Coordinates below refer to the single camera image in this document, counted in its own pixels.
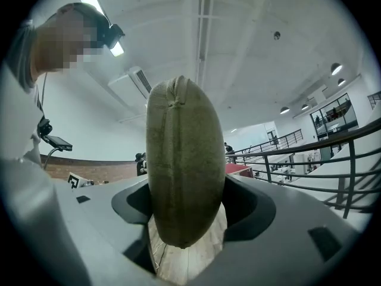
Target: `cable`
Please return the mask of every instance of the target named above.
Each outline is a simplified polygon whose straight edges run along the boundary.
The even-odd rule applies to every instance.
[[[46,165],[48,165],[48,160],[50,158],[51,155],[53,155],[53,153],[57,150],[59,150],[60,148],[57,147],[57,148],[54,148],[53,150],[51,150],[48,154],[48,156],[46,157],[46,160],[45,160],[45,164],[43,165],[43,169],[45,170],[46,169]]]
[[[155,250],[155,252],[153,253],[153,255],[155,255],[155,253],[157,252],[157,250],[159,249],[159,247],[161,246],[161,245],[163,245],[164,244],[164,242],[162,242],[160,245],[158,245],[157,247],[156,247],[156,250]]]
[[[43,106],[43,97],[45,95],[45,83],[46,83],[47,75],[48,75],[48,72],[45,73],[45,78],[43,79],[41,106]]]

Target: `white wall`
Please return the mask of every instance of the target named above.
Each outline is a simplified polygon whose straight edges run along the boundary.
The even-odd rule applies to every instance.
[[[358,127],[363,127],[368,123],[372,114],[371,105],[368,95],[372,94],[363,77],[359,77],[347,90],[349,99],[351,100],[353,109],[355,110]]]
[[[381,70],[376,56],[368,43],[364,44],[361,74],[369,91],[368,95],[381,91]]]
[[[285,136],[296,130],[301,129],[303,140],[305,143],[312,143],[317,141],[314,124],[309,115],[293,119],[291,116],[281,116],[275,120],[275,125],[278,130],[279,136]]]
[[[231,145],[235,151],[268,142],[264,124],[239,128],[234,132],[225,132],[224,141]]]
[[[40,97],[43,76],[38,80]],[[112,111],[95,101],[67,74],[48,74],[43,109],[51,121],[51,135],[73,144],[72,152],[56,152],[53,156],[82,160],[129,161],[145,151],[145,130],[134,123],[122,125]],[[41,154],[50,145],[41,141]]]
[[[349,99],[351,100],[359,127],[364,126],[368,122],[369,117],[372,114],[372,109],[368,99],[368,95],[370,95],[371,92],[369,91],[368,85],[365,83],[364,78],[361,75],[354,79],[352,82],[348,82],[348,85],[344,86],[339,92],[329,97],[327,100],[325,100],[325,102],[315,106],[313,109],[309,109],[306,112],[296,116],[295,120],[304,119],[306,116],[308,116],[308,118],[310,119],[311,113],[314,113],[315,111],[321,109],[325,105],[330,104],[331,102],[333,102],[334,100],[338,99],[346,93],[348,94]],[[276,120],[276,126],[278,130],[279,125],[284,122],[290,122],[289,120],[287,120],[286,116],[284,118],[280,118],[280,121]],[[307,121],[307,119],[305,119],[305,121],[302,121],[302,125],[304,126],[307,126],[308,123],[309,121]]]
[[[272,121],[272,122],[268,122],[268,123],[264,123],[264,127],[266,129],[267,132],[270,132],[270,131],[273,131],[275,130],[275,134],[277,137],[279,137],[278,135],[278,130],[276,129],[276,126],[275,126],[275,122]]]

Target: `black metal railing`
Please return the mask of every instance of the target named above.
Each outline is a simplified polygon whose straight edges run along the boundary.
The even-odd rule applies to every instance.
[[[253,153],[262,153],[265,151],[273,151],[273,150],[284,150],[285,148],[289,148],[292,145],[295,145],[299,141],[303,140],[302,130],[296,130],[288,135],[281,136],[280,138],[276,138],[269,142],[265,142],[262,144],[258,144],[255,146],[250,146],[244,148],[242,150],[237,150],[234,154],[253,154]],[[234,157],[232,157],[232,161],[234,163],[255,163],[258,160],[264,159],[263,157],[250,157],[250,156],[240,156],[242,157],[242,162],[237,162]]]
[[[381,181],[376,181],[377,177],[381,175],[381,168],[379,167],[380,160],[377,161],[375,165],[373,165],[369,171],[367,172],[356,172],[356,159],[359,158],[364,158],[368,156],[372,156],[378,153],[381,153],[381,148],[369,151],[364,154],[358,154],[356,155],[355,153],[355,145],[354,145],[354,140],[358,138],[362,138],[364,136],[370,135],[371,133],[375,133],[381,130],[381,119],[377,119],[368,125],[361,127],[359,129],[346,132],[346,133],[340,133],[335,136],[330,137],[329,139],[325,139],[319,142],[315,143],[310,143],[307,145],[302,145],[298,147],[290,147],[287,149],[282,149],[282,150],[274,150],[274,151],[263,151],[261,153],[250,153],[250,154],[232,154],[232,155],[227,155],[228,157],[235,158],[236,162],[244,163],[246,165],[246,160],[240,160],[242,157],[259,157],[264,159],[263,162],[255,162],[255,164],[262,164],[266,166],[266,171],[263,170],[255,170],[253,169],[254,172],[260,172],[260,173],[266,173],[267,174],[267,181],[269,183],[274,183],[278,185],[283,185],[283,186],[289,186],[292,188],[298,188],[298,189],[306,189],[310,191],[318,191],[318,192],[332,192],[336,193],[336,203],[330,202],[332,199],[327,199],[324,202],[324,204],[327,204],[328,206],[335,206],[337,209],[342,209],[344,208],[344,214],[343,218],[348,217],[349,210],[362,210],[362,211],[367,211],[371,212],[371,210],[374,207],[374,204],[370,206],[353,206],[352,203],[359,200],[359,198],[356,198],[353,200],[354,195],[367,195],[367,194],[374,194],[374,193],[380,193],[381,192]],[[332,178],[337,178],[341,180],[345,180],[345,178],[349,178],[349,186],[345,188],[344,181],[339,180],[339,186],[337,189],[326,189],[326,188],[317,188],[317,187],[308,187],[308,186],[300,186],[300,185],[293,185],[293,184],[287,184],[284,182],[278,182],[274,181],[271,178],[271,175],[280,175],[280,176],[290,176],[289,173],[274,173],[270,171],[270,165],[271,164],[279,164],[279,163],[269,163],[268,162],[268,157],[269,156],[274,156],[274,155],[281,155],[281,154],[290,154],[290,153],[300,153],[304,151],[311,151],[311,150],[316,150],[324,147],[329,147],[332,145],[337,145],[337,144],[343,144],[343,143],[348,143],[349,145],[349,156],[348,157],[342,157],[342,158],[335,158],[331,160],[320,160],[320,161],[308,161],[308,162],[292,162],[292,163],[282,163],[283,165],[289,166],[289,165],[304,165],[304,164],[323,164],[323,163],[334,163],[334,162],[340,162],[340,161],[349,161],[350,162],[350,173],[349,174],[335,174],[335,175],[297,175],[297,174],[292,174],[292,177],[299,177],[299,178],[320,178],[320,179],[332,179]],[[363,187],[359,189],[355,189],[355,185],[359,184],[359,181],[356,181],[356,177],[362,177],[363,179],[366,176],[372,176],[373,180],[376,181],[376,184],[372,186],[370,189],[363,189]]]

